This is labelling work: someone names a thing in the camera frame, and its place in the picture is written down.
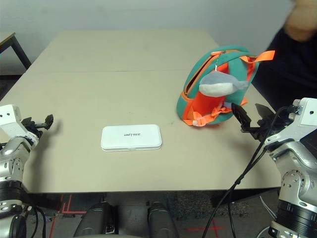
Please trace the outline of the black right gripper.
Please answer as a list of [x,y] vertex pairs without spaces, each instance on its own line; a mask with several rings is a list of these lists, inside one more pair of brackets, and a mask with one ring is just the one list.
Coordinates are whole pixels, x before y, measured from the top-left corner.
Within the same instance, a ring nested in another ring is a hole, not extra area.
[[[231,110],[233,115],[241,124],[241,131],[243,133],[249,133],[255,140],[262,142],[265,139],[265,135],[269,131],[271,123],[274,119],[274,112],[265,105],[255,104],[255,106],[258,114],[261,117],[261,119],[257,122],[258,127],[251,126],[251,119],[248,117],[247,112],[242,108],[242,106],[232,103]],[[289,124],[290,120],[278,116],[270,133],[268,134],[268,137],[279,133]]]

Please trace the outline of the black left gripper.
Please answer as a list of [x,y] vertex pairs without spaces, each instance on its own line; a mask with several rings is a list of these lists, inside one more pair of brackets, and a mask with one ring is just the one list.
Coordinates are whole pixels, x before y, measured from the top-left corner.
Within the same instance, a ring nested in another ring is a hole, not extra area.
[[21,123],[29,132],[36,136],[42,136],[43,132],[40,129],[50,129],[53,124],[53,114],[46,117],[45,123],[35,123],[31,117],[23,119]]

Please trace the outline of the bystander bare hand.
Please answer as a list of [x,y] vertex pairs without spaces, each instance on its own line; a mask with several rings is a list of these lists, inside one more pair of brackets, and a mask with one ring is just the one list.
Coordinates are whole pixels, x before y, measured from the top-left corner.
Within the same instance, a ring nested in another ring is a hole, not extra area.
[[317,1],[293,0],[293,7],[284,23],[285,33],[295,41],[304,42],[317,33]]

